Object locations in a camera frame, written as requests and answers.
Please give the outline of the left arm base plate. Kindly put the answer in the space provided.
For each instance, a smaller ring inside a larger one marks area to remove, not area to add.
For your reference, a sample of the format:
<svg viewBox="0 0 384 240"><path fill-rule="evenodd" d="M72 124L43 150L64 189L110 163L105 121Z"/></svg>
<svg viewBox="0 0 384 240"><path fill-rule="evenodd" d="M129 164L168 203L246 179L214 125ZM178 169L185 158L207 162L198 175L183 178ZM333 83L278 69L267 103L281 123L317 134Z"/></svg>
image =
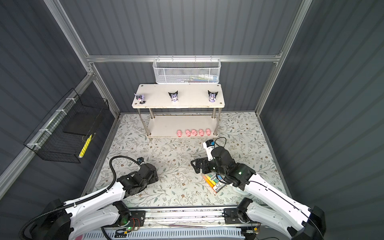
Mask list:
<svg viewBox="0 0 384 240"><path fill-rule="evenodd" d="M130 211L121 214L117 221L119 227L139 228L144 225L146 219L146 211Z"/></svg>

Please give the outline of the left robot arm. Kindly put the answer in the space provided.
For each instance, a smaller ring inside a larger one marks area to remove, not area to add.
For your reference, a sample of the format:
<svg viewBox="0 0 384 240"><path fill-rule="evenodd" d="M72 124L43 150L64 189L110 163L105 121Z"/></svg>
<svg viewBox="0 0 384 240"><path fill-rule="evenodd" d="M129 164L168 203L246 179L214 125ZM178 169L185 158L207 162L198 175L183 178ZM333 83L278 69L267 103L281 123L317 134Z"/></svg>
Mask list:
<svg viewBox="0 0 384 240"><path fill-rule="evenodd" d="M74 240L98 228L117 224L128 225L130 210L123 199L142 192L159 178L155 166L145 163L143 158L132 160L139 166L125 176L118 177L113 167L112 157L109 167L113 181L105 188L89 195L62 202L50 202L43 212L25 223L19 231L21 240Z"/></svg>

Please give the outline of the white two-tier shelf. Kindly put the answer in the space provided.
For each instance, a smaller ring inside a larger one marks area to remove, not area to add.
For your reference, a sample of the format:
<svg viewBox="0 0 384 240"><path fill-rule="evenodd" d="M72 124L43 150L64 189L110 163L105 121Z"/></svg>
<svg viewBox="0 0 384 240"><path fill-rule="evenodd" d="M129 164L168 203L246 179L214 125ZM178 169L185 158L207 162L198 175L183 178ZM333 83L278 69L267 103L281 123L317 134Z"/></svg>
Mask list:
<svg viewBox="0 0 384 240"><path fill-rule="evenodd" d="M178 91L178 102L173 103L168 93ZM209 101L208 91L219 92L214 103ZM181 130L185 138L186 130L195 129L198 132L210 129L210 137L217 136L219 131L220 115L225 107L222 86L217 84L141 84L138 87L138 95L145 95L146 103L140 105L134 97L132 108L137 110L141 117L142 110L149 110L150 120L145 123L141 119L145 133L151 138L179 138L177 131ZM210 115L193 115L192 113L175 114L168 113L155 115L154 110L196 110L211 109Z"/></svg>

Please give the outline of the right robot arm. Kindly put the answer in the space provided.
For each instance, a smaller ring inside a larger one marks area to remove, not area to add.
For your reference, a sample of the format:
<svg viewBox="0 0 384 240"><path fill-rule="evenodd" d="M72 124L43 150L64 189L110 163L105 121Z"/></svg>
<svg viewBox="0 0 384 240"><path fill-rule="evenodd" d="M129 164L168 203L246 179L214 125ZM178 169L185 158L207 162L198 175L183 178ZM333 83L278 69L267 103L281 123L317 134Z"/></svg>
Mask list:
<svg viewBox="0 0 384 240"><path fill-rule="evenodd" d="M243 223L259 222L286 235L291 240L322 240L327 227L325 212L310 208L288 197L251 167L237 163L223 147L209 148L207 157L191 161L197 174L215 173L224 182L253 195L268 205L260 206L244 198L237 206Z"/></svg>

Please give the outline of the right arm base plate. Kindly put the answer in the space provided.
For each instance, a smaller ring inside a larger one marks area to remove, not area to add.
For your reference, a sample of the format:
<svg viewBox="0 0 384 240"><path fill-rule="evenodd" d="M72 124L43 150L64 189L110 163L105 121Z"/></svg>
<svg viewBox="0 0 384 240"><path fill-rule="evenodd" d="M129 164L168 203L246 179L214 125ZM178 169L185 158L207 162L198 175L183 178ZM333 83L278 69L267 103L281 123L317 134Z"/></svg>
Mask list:
<svg viewBox="0 0 384 240"><path fill-rule="evenodd" d="M252 224L257 225L259 222L254 221L243 221L239 215L238 210L236 208L225 208L223 209L222 217L225 220L225 224L234 225L234 224Z"/></svg>

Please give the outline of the yellow marker in basket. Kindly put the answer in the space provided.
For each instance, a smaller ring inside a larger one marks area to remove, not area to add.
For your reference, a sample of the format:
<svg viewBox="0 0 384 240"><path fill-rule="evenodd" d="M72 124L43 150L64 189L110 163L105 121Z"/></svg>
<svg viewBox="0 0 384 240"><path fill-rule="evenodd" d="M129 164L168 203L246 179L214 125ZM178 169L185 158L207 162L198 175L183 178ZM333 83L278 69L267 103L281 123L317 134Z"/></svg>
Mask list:
<svg viewBox="0 0 384 240"><path fill-rule="evenodd" d="M81 151L79 153L79 156L78 156L79 159L82 159L84 157L84 155L85 155L85 153L86 153L86 151L87 151L87 149L88 149L92 139L93 139L93 135L90 135L88 137L88 139L85 141L85 144L84 144L83 148L81 149Z"/></svg>

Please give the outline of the white mesh wall basket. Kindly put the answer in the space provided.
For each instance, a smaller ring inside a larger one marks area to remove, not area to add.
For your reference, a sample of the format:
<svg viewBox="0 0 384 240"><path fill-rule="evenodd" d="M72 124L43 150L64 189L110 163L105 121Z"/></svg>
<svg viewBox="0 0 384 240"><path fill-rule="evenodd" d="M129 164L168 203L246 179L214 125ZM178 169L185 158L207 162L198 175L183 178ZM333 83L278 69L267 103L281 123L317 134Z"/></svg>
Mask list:
<svg viewBox="0 0 384 240"><path fill-rule="evenodd" d="M208 83L179 83L178 77L190 75L218 75L221 73L221 61L192 61L192 62L164 62L154 60L153 70L157 84L208 84Z"/></svg>

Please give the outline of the black purple toy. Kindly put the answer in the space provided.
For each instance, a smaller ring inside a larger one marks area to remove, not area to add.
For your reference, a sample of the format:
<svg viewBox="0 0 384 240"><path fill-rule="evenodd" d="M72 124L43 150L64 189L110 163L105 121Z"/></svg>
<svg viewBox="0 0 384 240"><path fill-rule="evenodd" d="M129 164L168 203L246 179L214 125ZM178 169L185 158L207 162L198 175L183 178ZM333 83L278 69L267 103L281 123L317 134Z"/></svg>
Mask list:
<svg viewBox="0 0 384 240"><path fill-rule="evenodd" d="M209 96L209 101L211 103L214 103L217 99L217 96L218 96L218 93L219 92L211 92L211 91L208 91L208 96Z"/></svg>

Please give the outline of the black purple toy figure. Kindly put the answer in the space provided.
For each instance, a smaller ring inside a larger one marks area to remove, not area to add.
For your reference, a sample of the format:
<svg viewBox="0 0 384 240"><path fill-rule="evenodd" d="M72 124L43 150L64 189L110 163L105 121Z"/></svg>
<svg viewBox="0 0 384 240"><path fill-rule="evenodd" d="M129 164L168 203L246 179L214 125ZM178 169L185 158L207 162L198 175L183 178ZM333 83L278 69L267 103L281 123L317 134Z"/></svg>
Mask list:
<svg viewBox="0 0 384 240"><path fill-rule="evenodd" d="M176 103L176 102L178 102L178 91L176 91L176 92L174 92L174 93L168 93L169 94L169 96L170 96L170 98L171 98L171 101L173 102L173 103Z"/></svg>

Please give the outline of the pack of coloured markers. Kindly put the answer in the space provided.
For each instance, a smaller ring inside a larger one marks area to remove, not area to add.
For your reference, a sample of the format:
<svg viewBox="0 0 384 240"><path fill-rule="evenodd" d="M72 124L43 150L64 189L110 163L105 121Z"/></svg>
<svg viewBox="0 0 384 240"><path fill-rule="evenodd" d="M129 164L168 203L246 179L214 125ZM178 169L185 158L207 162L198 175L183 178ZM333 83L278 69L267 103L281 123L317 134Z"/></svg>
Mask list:
<svg viewBox="0 0 384 240"><path fill-rule="evenodd" d="M217 194L226 186L225 184L221 183L216 177L216 175L213 173L202 174L202 177L206 181L206 183L211 187L214 194Z"/></svg>

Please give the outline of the pens in white basket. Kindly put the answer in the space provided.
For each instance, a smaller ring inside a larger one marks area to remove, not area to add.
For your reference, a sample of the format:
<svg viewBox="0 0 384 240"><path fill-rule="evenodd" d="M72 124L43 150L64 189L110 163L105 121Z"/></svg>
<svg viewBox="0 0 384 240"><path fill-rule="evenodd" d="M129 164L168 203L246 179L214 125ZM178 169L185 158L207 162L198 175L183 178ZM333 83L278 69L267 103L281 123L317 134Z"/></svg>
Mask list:
<svg viewBox="0 0 384 240"><path fill-rule="evenodd" d="M218 75L202 74L202 75L190 75L181 76L176 79L179 83L218 83L220 77Z"/></svg>

